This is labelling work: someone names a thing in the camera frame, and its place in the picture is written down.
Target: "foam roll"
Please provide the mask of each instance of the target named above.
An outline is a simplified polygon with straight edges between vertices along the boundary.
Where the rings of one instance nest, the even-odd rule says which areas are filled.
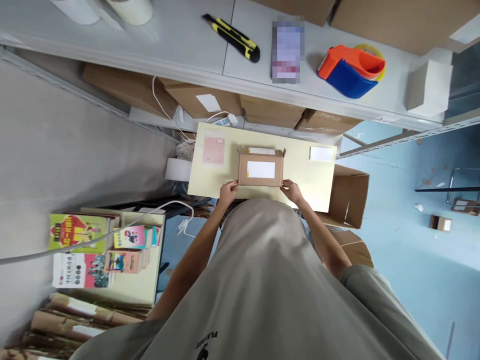
[[[166,162],[165,179],[189,182],[191,170],[191,161],[170,157]]]
[[[53,5],[60,9],[77,24],[91,25],[100,20],[88,0],[50,0]]]
[[[149,0],[107,0],[113,10],[132,25],[143,25],[150,21],[154,8]]]

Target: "person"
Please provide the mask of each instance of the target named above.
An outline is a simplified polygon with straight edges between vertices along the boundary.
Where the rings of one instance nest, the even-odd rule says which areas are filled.
[[[247,200],[219,224],[238,189],[215,210],[171,275],[147,321],[93,337],[72,359],[443,359],[372,267],[352,265],[305,201],[299,215],[266,198]]]

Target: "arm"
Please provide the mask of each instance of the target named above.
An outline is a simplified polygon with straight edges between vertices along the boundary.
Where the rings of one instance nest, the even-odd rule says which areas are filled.
[[[296,183],[291,180],[284,180],[283,187],[281,187],[280,190],[291,202],[298,206],[313,235],[313,242],[317,254],[322,259],[328,271],[330,271],[334,277],[340,279],[344,270],[352,266],[345,251],[315,214],[309,203],[304,199]]]
[[[205,270],[222,217],[235,199],[238,188],[236,180],[220,188],[220,198],[215,209],[176,266],[165,291],[147,320],[166,321]]]

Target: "blurred phone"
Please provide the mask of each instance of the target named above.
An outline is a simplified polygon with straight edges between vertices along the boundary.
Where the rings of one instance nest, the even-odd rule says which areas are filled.
[[[274,21],[271,45],[271,79],[274,84],[300,82],[304,57],[303,21]]]

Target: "pink paper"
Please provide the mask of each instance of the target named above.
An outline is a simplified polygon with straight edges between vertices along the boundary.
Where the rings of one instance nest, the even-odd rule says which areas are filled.
[[[203,145],[203,162],[224,164],[225,140],[220,137],[205,137]]]

